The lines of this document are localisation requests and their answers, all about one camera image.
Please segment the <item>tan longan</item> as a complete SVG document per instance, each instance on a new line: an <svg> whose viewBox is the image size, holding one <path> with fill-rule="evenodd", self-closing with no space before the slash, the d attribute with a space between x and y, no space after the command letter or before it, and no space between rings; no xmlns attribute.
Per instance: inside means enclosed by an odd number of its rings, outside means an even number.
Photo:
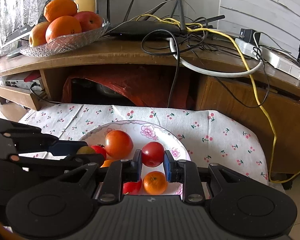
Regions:
<svg viewBox="0 0 300 240"><path fill-rule="evenodd" d="M95 150L90 146L83 146L78 149L76 154L95 154Z"/></svg>

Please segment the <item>large red tomato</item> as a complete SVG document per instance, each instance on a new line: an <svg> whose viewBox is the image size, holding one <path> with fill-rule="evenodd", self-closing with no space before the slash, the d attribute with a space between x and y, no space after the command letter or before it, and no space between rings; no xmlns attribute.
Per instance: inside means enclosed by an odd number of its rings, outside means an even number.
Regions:
<svg viewBox="0 0 300 240"><path fill-rule="evenodd" d="M106 135L105 150L112 159L124 159L133 149L131 137L124 131L113 130Z"/></svg>

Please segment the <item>oval red cherry tomato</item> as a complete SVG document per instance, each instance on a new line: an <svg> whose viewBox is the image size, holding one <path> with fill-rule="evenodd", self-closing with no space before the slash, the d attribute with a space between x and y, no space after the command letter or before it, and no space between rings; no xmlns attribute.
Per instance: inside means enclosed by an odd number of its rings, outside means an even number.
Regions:
<svg viewBox="0 0 300 240"><path fill-rule="evenodd" d="M100 145L92 145L91 148L95 151L95 153L103 155L105 160L107 159L107 152L104 147Z"/></svg>

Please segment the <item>orange mandarin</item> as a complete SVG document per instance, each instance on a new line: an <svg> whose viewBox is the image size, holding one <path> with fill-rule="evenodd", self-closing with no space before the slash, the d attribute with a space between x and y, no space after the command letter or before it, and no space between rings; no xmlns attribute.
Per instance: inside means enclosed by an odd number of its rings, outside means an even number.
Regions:
<svg viewBox="0 0 300 240"><path fill-rule="evenodd" d="M167 189L167 185L165 175L159 171L149 172L143 179L143 188L150 195L163 194Z"/></svg>
<svg viewBox="0 0 300 240"><path fill-rule="evenodd" d="M111 163L114 161L115 161L114 159L105 160L101 167L109 167L111 165Z"/></svg>

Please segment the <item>hidden red cherry tomato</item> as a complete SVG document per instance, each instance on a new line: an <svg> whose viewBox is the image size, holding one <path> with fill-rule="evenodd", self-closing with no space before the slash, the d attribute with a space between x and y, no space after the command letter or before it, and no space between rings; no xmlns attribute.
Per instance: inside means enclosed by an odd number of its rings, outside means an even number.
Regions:
<svg viewBox="0 0 300 240"><path fill-rule="evenodd" d="M164 161L164 147L159 142L149 142L143 146L142 163L148 167L157 167Z"/></svg>

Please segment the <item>small red cherry tomato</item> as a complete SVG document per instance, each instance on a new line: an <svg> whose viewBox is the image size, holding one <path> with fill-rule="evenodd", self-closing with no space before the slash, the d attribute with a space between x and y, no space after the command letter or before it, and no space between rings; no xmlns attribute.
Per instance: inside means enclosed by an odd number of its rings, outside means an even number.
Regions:
<svg viewBox="0 0 300 240"><path fill-rule="evenodd" d="M123 184L122 193L130 195L138 195L142 188L142 180L138 182L126 182Z"/></svg>

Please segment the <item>cherry print tablecloth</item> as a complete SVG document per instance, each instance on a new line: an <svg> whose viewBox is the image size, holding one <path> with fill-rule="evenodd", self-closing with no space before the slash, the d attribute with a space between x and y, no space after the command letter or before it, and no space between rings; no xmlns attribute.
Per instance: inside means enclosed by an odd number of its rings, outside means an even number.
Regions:
<svg viewBox="0 0 300 240"><path fill-rule="evenodd" d="M60 104L30 110L21 123L37 126L43 133L63 140L79 140L101 126L106 135L121 129L120 122L141 126L136 134L146 141L161 142L159 133L169 131L185 146L170 149L176 158L191 159L198 166L219 163L249 178L268 184L266 158L257 136L218 111L172 108Z"/></svg>

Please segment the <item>white floral porcelain bowl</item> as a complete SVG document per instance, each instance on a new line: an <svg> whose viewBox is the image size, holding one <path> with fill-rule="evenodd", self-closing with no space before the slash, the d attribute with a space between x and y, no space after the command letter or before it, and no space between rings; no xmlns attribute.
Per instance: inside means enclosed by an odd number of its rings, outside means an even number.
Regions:
<svg viewBox="0 0 300 240"><path fill-rule="evenodd" d="M181 141L170 131L145 121L118 121L102 125L85 133L80 140L90 145L105 145L106 135L112 130L126 132L132 139L133 149L127 157L132 159L134 152L140 150L147 143L157 141L165 150L169 150L174 160L191 160L188 151Z"/></svg>

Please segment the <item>silver set-top box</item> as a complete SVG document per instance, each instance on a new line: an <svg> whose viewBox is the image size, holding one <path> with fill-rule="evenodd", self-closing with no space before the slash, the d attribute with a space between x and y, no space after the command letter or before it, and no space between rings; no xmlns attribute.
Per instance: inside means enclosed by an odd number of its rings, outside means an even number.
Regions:
<svg viewBox="0 0 300 240"><path fill-rule="evenodd" d="M0 77L0 85L34 91L44 90L42 78L38 72L25 72Z"/></svg>

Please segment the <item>yellow red apple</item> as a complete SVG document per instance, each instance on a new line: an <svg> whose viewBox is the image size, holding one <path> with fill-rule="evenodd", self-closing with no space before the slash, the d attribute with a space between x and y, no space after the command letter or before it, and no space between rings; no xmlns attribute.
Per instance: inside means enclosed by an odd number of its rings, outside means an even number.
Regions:
<svg viewBox="0 0 300 240"><path fill-rule="evenodd" d="M38 23L30 32L29 46L36 47L46 44L45 33L50 25L49 22Z"/></svg>

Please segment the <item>glass fruit dish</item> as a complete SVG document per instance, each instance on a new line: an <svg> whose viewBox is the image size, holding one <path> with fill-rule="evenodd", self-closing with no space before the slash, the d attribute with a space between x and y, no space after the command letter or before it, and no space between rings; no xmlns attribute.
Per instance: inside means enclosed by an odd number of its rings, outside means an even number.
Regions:
<svg viewBox="0 0 300 240"><path fill-rule="evenodd" d="M36 47L23 46L19 52L30 57L47 57L67 53L98 41L109 26L109 22L104 22L100 28L79 34L59 36L49 43Z"/></svg>

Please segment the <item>wooden tv stand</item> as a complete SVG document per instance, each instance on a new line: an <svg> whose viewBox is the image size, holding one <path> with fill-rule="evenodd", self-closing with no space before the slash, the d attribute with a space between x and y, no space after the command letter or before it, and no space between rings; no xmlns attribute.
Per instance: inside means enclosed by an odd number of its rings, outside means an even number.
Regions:
<svg viewBox="0 0 300 240"><path fill-rule="evenodd" d="M253 77L268 115L255 108L247 77L216 80L138 41L109 39L55 56L0 59L0 77L39 71L47 97L64 103L217 110L258 137L277 173L300 171L300 81L266 65Z"/></svg>

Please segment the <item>front large orange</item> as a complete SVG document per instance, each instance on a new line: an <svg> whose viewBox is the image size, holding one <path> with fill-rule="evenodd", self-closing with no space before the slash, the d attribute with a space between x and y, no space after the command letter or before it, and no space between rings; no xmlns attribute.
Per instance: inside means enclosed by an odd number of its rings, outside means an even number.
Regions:
<svg viewBox="0 0 300 240"><path fill-rule="evenodd" d="M65 35L73 35L82 32L80 22L72 16L61 16L52 21L45 33L46 42Z"/></svg>

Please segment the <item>large orange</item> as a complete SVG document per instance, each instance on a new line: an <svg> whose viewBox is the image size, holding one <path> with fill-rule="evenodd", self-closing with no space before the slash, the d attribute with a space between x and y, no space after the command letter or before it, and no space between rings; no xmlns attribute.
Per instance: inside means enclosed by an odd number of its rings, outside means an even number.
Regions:
<svg viewBox="0 0 300 240"><path fill-rule="evenodd" d="M45 33L46 42L65 35L73 35L82 32L80 22L72 16L61 16L52 21Z"/></svg>
<svg viewBox="0 0 300 240"><path fill-rule="evenodd" d="M77 5L73 0L53 0L44 8L44 17L52 22L61 16L74 16L77 13Z"/></svg>

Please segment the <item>white lace cloth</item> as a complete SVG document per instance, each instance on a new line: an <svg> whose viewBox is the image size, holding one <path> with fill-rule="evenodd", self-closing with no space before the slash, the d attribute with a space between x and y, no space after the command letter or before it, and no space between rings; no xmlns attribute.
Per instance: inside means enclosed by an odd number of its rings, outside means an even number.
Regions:
<svg viewBox="0 0 300 240"><path fill-rule="evenodd" d="M1 43L5 44L7 37L17 29L25 25L36 25L49 1L51 0L0 0Z"/></svg>

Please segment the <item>top large orange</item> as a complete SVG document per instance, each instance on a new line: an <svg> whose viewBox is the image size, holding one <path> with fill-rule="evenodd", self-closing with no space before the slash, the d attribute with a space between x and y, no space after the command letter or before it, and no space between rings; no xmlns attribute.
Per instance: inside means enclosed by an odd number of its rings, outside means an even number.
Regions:
<svg viewBox="0 0 300 240"><path fill-rule="evenodd" d="M77 13L77 5L73 0L53 0L44 8L44 17L52 22L61 16L74 16Z"/></svg>

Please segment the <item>black wifi router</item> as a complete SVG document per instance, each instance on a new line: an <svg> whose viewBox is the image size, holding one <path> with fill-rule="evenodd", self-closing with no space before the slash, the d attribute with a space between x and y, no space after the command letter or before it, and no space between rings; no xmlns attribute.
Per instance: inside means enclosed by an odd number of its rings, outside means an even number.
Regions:
<svg viewBox="0 0 300 240"><path fill-rule="evenodd" d="M182 36L197 28L208 28L211 22L225 19L224 15L211 18L199 17L187 23L183 0L175 0L172 11L167 17L159 18L155 16L155 13L170 1L165 0L147 13L129 20L128 16L134 3L131 1L124 20L118 24L111 24L104 34L113 37L143 38L153 31L168 31L173 35Z"/></svg>

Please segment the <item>white power strip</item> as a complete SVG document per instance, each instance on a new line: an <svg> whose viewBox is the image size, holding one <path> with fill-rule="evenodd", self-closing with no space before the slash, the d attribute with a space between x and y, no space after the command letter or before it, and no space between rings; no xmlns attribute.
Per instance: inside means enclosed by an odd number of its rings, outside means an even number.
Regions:
<svg viewBox="0 0 300 240"><path fill-rule="evenodd" d="M253 59L258 60L257 50L254 49L256 46L254 44L243 41L241 38L235 38L235 42L241 50L242 54L249 56ZM263 59L273 66L275 69L278 69L298 80L300 80L300 67L294 64L292 61L285 59L280 56L278 53L275 53L263 46L261 46Z"/></svg>

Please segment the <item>black power adapter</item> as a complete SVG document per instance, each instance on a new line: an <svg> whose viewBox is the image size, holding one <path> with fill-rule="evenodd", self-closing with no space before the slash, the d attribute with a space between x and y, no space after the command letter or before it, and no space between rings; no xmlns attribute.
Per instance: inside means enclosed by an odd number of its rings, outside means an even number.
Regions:
<svg viewBox="0 0 300 240"><path fill-rule="evenodd" d="M241 28L239 34L240 38L250 44L259 44L260 41L260 33L255 34L256 31L254 29L245 29Z"/></svg>

